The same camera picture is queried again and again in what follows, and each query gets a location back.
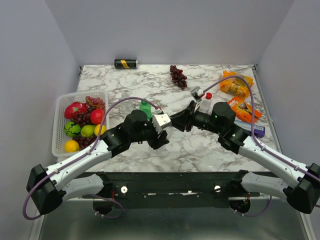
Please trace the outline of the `green plastic bottle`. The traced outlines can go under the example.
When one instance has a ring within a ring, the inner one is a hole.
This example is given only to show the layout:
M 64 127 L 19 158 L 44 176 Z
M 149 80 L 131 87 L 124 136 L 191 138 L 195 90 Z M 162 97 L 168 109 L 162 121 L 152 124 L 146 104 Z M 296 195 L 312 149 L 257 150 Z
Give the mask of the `green plastic bottle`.
M 141 101 L 139 109 L 146 114 L 148 121 L 152 118 L 151 105 L 148 102 L 146 102 L 146 99 Z

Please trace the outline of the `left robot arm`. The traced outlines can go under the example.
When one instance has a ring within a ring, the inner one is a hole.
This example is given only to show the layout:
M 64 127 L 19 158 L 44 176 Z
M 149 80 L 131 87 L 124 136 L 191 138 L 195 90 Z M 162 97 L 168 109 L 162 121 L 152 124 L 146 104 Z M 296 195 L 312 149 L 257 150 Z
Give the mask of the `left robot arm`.
M 23 216 L 26 219 L 29 200 L 35 204 L 40 215 L 57 209 L 64 201 L 85 195 L 107 197 L 111 185 L 102 173 L 89 177 L 79 176 L 93 166 L 107 161 L 125 151 L 132 143 L 146 141 L 154 150 L 169 143 L 165 128 L 171 125 L 167 114 L 155 114 L 151 119 L 141 110 L 133 110 L 124 122 L 106 130 L 95 142 L 71 157 L 43 167 L 34 166 L 26 185 L 28 195 L 24 201 Z

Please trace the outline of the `clear bottle red cap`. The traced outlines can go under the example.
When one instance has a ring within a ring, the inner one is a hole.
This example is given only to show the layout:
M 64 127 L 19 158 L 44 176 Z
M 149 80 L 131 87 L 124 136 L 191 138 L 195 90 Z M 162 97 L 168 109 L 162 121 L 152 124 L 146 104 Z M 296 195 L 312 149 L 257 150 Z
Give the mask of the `clear bottle red cap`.
M 205 98 L 206 93 L 204 94 L 204 96 L 202 97 L 202 101 L 199 105 L 198 110 L 202 113 L 208 113 L 210 108 L 211 108 L 211 103 L 212 103 L 212 98 L 211 99 L 206 99 Z

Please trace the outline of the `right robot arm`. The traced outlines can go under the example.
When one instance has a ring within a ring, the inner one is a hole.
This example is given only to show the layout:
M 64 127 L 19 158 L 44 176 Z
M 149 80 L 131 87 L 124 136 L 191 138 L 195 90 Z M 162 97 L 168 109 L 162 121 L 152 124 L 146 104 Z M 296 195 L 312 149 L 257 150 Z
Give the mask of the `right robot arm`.
M 220 145 L 235 154 L 251 159 L 275 177 L 239 171 L 230 183 L 230 191 L 241 196 L 245 192 L 261 193 L 285 199 L 295 210 L 310 214 L 320 199 L 320 167 L 307 166 L 268 147 L 254 134 L 234 123 L 235 112 L 227 102 L 214 104 L 212 113 L 196 110 L 191 101 L 184 110 L 170 117 L 177 130 L 189 132 L 192 127 L 218 134 Z

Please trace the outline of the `clear bottle blue cap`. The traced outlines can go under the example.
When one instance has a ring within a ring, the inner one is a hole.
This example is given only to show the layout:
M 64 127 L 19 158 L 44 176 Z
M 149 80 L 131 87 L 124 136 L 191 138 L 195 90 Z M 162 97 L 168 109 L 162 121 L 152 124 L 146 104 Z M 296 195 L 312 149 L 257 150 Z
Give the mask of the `clear bottle blue cap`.
M 148 152 L 151 157 L 166 157 L 168 155 L 167 146 L 163 145 L 158 149 L 153 149 L 152 147 L 148 147 Z

